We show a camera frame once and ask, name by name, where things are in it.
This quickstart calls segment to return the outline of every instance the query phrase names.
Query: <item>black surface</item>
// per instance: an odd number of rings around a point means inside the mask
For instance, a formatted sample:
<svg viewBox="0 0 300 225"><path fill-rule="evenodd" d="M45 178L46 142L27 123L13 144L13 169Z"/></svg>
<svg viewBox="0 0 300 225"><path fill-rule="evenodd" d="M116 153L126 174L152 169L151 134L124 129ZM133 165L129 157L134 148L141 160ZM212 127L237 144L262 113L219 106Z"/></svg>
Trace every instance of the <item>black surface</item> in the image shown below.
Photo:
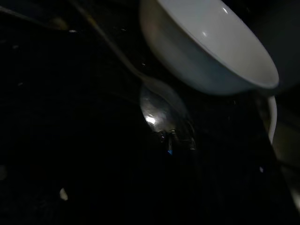
<svg viewBox="0 0 300 225"><path fill-rule="evenodd" d="M149 51L136 11L94 6L135 66L184 99L199 184L144 122L139 81L67 4L46 5L78 32L0 27L0 149L8 164L0 224L299 223L252 93L212 97L187 87Z"/></svg>

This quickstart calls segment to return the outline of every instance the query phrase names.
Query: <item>spoon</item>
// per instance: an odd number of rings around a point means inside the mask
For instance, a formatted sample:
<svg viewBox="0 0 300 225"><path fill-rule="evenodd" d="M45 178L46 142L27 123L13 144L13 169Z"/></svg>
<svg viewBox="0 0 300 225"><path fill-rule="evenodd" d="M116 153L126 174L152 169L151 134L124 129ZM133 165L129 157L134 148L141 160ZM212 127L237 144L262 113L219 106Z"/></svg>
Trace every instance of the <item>spoon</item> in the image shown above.
<svg viewBox="0 0 300 225"><path fill-rule="evenodd" d="M152 131L161 133L162 139L168 138L169 142L185 143L189 149L195 150L194 129L188 110L178 94L168 84L149 77L136 69L120 48L100 28L90 13L81 7L76 0L69 1L126 68L142 81L140 107Z"/></svg>

